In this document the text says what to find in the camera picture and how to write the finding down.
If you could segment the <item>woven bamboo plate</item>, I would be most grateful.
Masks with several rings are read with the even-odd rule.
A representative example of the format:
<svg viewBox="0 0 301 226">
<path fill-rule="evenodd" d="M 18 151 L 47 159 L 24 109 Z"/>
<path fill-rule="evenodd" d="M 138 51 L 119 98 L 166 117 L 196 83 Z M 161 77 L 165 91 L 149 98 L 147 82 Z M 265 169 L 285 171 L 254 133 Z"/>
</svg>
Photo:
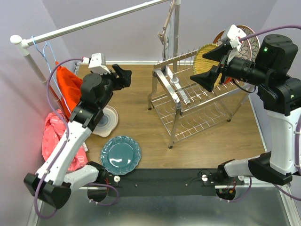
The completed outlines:
<svg viewBox="0 0 301 226">
<path fill-rule="evenodd" d="M 194 75 L 200 74 L 200 73 L 206 73 L 208 72 L 213 65 L 217 66 L 218 62 L 213 61 L 213 60 L 208 60 L 202 57 L 203 54 L 215 49 L 218 47 L 217 44 L 214 43 L 209 43 L 204 46 L 202 46 L 194 56 L 194 61 L 193 61 L 193 71 Z"/>
</svg>

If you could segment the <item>orange plate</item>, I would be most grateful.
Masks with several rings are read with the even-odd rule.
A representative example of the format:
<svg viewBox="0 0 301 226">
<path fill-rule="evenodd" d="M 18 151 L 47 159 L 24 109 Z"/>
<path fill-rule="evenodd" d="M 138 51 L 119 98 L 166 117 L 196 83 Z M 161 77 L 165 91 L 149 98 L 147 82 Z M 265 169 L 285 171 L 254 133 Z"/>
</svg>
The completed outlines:
<svg viewBox="0 0 301 226">
<path fill-rule="evenodd" d="M 225 81 L 224 81 L 224 84 L 230 82 L 231 80 L 232 80 L 232 78 L 230 78 L 230 77 L 226 78 Z"/>
</svg>

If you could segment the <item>large floral plate brown rim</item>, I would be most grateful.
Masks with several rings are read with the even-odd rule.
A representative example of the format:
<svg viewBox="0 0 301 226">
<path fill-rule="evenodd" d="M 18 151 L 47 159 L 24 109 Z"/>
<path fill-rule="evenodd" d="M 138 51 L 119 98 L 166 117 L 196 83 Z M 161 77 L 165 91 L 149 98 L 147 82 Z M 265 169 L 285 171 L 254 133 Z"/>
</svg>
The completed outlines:
<svg viewBox="0 0 301 226">
<path fill-rule="evenodd" d="M 246 35 L 253 34 L 254 31 L 246 25 L 237 25 Z M 260 49 L 260 42 L 257 36 L 248 39 L 248 42 L 242 44 L 237 57 L 255 61 Z"/>
</svg>

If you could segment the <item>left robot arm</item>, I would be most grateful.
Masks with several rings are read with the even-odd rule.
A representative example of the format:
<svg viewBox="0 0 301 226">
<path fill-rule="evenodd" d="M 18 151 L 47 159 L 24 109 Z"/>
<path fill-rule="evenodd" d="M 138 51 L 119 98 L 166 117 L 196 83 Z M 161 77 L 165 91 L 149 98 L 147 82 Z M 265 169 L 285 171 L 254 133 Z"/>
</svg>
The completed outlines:
<svg viewBox="0 0 301 226">
<path fill-rule="evenodd" d="M 24 183 L 35 201 L 41 200 L 58 210 L 67 203 L 72 191 L 89 184 L 99 186 L 108 177 L 105 168 L 92 161 L 72 173 L 67 170 L 103 117 L 103 109 L 113 92 L 131 85 L 131 70 L 124 70 L 118 64 L 112 68 L 103 73 L 91 71 L 83 78 L 79 103 L 65 125 L 62 138 L 37 172 L 25 176 Z"/>
</svg>

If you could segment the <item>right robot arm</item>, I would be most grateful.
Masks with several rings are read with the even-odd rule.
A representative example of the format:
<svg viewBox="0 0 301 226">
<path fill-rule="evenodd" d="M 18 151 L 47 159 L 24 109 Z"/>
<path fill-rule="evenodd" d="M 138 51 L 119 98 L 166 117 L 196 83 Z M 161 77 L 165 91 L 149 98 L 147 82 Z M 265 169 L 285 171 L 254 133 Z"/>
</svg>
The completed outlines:
<svg viewBox="0 0 301 226">
<path fill-rule="evenodd" d="M 284 35 L 269 34 L 254 61 L 230 58 L 230 50 L 227 41 L 205 53 L 205 59 L 218 65 L 190 79 L 207 91 L 214 89 L 218 77 L 254 85 L 269 117 L 272 149 L 249 159 L 227 161 L 218 166 L 214 178 L 223 185 L 237 176 L 285 185 L 301 173 L 301 81 L 288 75 L 298 46 Z"/>
</svg>

